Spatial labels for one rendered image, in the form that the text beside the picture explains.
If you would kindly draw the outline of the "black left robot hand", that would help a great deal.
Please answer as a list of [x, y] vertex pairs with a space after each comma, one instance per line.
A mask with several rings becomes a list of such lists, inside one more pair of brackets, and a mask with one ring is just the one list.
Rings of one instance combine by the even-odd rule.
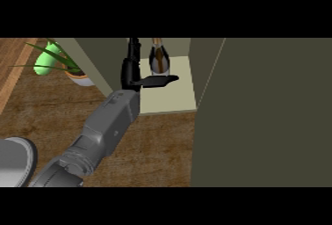
[[137, 38], [128, 41], [127, 57], [122, 59], [121, 85], [124, 90], [140, 91], [141, 88], [165, 87], [168, 83], [178, 79], [177, 75], [168, 76], [140, 76], [140, 47]]

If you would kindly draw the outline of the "dark wine bottle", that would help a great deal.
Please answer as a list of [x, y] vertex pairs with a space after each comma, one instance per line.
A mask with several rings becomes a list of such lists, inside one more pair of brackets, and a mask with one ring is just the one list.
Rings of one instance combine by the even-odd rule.
[[169, 75], [169, 59], [161, 38], [152, 38], [149, 66], [153, 76]]

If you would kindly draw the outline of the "dark olive cabinet door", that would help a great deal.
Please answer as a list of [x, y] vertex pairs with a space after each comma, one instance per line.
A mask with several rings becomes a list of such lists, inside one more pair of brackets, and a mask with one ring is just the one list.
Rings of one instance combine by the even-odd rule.
[[332, 39], [224, 41], [190, 184], [332, 186]]

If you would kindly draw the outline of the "white plant pot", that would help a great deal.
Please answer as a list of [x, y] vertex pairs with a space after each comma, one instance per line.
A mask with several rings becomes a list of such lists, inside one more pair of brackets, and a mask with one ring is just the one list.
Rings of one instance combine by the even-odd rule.
[[71, 81], [79, 85], [79, 86], [93, 86], [94, 83], [93, 81], [90, 80], [90, 78], [87, 76], [75, 76], [69, 73], [68, 70], [65, 70], [65, 74], [66, 76], [69, 77]]

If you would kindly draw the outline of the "green potted plant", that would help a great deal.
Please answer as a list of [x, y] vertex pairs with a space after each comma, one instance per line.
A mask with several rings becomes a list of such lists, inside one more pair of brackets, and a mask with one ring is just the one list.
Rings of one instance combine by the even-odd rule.
[[34, 45], [31, 43], [26, 43], [26, 45], [29, 45], [34, 49], [40, 50], [41, 53], [47, 53], [56, 59], [56, 64], [54, 64], [54, 67], [51, 68], [51, 70], [53, 69], [63, 70], [63, 71], [68, 70], [69, 73], [81, 73], [79, 66], [75, 63], [75, 61], [71, 59], [71, 57], [69, 57], [68, 53], [65, 52], [65, 50], [63, 50], [62, 46], [59, 45], [59, 43], [54, 40], [51, 40], [51, 39], [47, 39], [47, 43], [48, 42], [51, 44], [54, 44], [56, 47], [59, 48], [59, 50], [60, 50], [59, 54], [51, 53], [44, 47], [40, 47], [40, 46], [37, 46], [37, 45]]

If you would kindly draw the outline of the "light green bottle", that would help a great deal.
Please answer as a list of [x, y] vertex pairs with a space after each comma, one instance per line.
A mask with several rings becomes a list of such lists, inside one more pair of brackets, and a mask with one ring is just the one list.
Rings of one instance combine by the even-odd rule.
[[[47, 43], [45, 49], [54, 54], [60, 53], [59, 48], [50, 42]], [[54, 67], [54, 64], [56, 64], [56, 59], [47, 53], [41, 53], [35, 61], [35, 67], [34, 67], [35, 73], [40, 76], [47, 75], [51, 71], [51, 68]]]

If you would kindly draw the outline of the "grey round robot body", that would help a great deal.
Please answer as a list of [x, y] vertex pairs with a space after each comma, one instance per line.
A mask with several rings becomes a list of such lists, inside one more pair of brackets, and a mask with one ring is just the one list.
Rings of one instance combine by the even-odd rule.
[[0, 187], [26, 187], [37, 168], [37, 146], [22, 137], [0, 139]]

